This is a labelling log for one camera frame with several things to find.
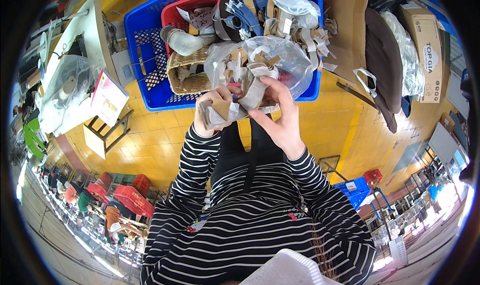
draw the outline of black and white striped shirt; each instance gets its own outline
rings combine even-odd
[[[247,165],[225,173],[202,211],[220,136],[202,138],[193,126],[187,132],[170,199],[155,207],[141,283],[221,284],[284,248],[319,262],[321,245],[337,281],[362,284],[376,257],[372,237],[307,150],[295,161],[257,166],[249,193],[242,193]],[[301,197],[308,213],[298,207]]]

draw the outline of cardboard box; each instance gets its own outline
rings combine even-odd
[[[443,112],[440,117],[440,124],[448,131],[448,133],[453,132],[453,128],[455,126],[455,121],[453,118],[448,115],[447,112]]]
[[[353,73],[354,69],[367,68],[365,60],[365,10],[368,0],[323,0],[323,8],[336,19],[338,34],[330,38],[328,49],[336,56],[323,57],[324,63],[337,65],[331,72],[355,91],[372,100]],[[367,77],[359,74],[367,84]]]
[[[398,19],[417,47],[425,74],[425,91],[420,103],[439,103],[442,89],[442,46],[437,18],[413,1],[398,7]]]

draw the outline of white table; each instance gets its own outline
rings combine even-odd
[[[113,66],[112,57],[107,44],[105,29],[103,27],[102,10],[100,0],[86,0],[78,12],[89,11],[87,15],[72,18],[67,28],[60,37],[54,52],[62,55],[67,52],[75,38],[83,35],[88,61],[97,66],[118,82],[117,72]],[[45,76],[42,80],[43,90],[48,88],[49,83],[59,65],[60,60],[52,54],[46,67]],[[91,98],[85,99],[75,110],[67,110],[63,123],[53,132],[55,136],[65,134],[69,130],[93,118],[96,113],[91,109]]]

